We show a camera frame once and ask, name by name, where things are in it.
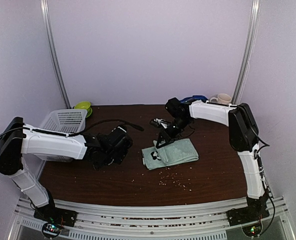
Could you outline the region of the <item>mint green towel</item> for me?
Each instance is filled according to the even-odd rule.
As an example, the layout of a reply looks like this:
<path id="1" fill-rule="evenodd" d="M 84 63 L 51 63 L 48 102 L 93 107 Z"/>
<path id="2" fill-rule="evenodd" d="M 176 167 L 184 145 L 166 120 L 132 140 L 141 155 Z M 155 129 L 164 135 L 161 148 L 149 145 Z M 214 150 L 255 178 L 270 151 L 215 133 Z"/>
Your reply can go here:
<path id="1" fill-rule="evenodd" d="M 154 146 L 141 150 L 143 165 L 148 170 L 194 162 L 199 159 L 199 154 L 189 138 L 174 141 L 161 148 L 156 148 L 155 140 L 153 143 Z"/>

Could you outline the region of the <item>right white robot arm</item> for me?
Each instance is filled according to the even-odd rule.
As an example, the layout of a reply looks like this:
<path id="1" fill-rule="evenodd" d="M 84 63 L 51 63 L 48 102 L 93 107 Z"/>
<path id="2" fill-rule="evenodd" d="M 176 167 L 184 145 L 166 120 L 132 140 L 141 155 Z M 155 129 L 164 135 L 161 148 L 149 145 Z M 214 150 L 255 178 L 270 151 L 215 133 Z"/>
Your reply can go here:
<path id="1" fill-rule="evenodd" d="M 208 120 L 228 127 L 230 146 L 238 153 L 247 183 L 248 206 L 244 209 L 244 217 L 254 221 L 260 216 L 269 196 L 260 157 L 262 147 L 259 144 L 262 140 L 249 105 L 212 103 L 193 98 L 180 101 L 174 97 L 167 101 L 165 109 L 174 120 L 159 132 L 156 142 L 158 149 L 173 143 L 194 119 Z"/>

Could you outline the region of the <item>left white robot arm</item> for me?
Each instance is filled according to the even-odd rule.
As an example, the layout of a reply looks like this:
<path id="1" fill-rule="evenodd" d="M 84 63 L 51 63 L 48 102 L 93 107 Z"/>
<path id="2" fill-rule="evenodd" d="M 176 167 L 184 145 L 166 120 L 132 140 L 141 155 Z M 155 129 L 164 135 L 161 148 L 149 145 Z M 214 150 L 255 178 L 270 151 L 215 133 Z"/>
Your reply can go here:
<path id="1" fill-rule="evenodd" d="M 121 121 L 109 134 L 64 133 L 25 125 L 15 117 L 0 134 L 0 173 L 9 176 L 28 196 L 36 211 L 49 222 L 60 217 L 49 190 L 28 170 L 23 155 L 66 157 L 92 163 L 98 170 L 112 163 L 120 164 L 132 147 L 127 133 L 128 122 Z"/>

